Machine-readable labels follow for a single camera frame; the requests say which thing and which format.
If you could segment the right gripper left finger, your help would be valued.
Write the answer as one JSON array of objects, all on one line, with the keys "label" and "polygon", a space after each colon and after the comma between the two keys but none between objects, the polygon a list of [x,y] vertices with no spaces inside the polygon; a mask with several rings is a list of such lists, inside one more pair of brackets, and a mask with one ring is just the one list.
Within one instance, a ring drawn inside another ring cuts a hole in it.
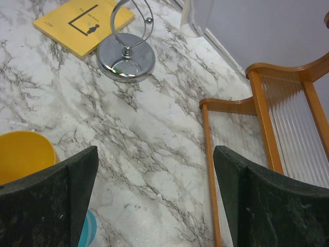
[{"label": "right gripper left finger", "polygon": [[99,166],[90,146],[1,186],[1,246],[78,246]]}]

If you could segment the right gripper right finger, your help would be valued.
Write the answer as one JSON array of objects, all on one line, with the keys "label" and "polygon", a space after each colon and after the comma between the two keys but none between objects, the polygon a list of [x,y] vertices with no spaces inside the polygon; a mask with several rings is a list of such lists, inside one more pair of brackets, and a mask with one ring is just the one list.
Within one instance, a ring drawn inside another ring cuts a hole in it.
[{"label": "right gripper right finger", "polygon": [[234,246],[328,246],[328,189],[216,146],[214,168]]}]

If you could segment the blue plastic wine glass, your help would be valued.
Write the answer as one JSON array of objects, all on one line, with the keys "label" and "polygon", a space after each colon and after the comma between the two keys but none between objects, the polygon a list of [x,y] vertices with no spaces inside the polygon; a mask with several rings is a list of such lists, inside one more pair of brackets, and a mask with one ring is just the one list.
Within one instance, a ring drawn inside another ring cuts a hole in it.
[{"label": "blue plastic wine glass", "polygon": [[93,242],[97,232],[96,217],[91,210],[87,210],[85,221],[83,224],[82,232],[78,247],[88,247]]}]

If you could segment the yellow plastic wine glass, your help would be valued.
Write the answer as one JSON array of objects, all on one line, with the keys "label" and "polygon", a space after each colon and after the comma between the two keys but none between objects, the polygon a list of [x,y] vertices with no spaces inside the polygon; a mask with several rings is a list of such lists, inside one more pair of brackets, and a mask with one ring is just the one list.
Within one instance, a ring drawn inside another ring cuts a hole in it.
[{"label": "yellow plastic wine glass", "polygon": [[1,135],[1,185],[59,162],[52,143],[37,132],[14,131]]}]

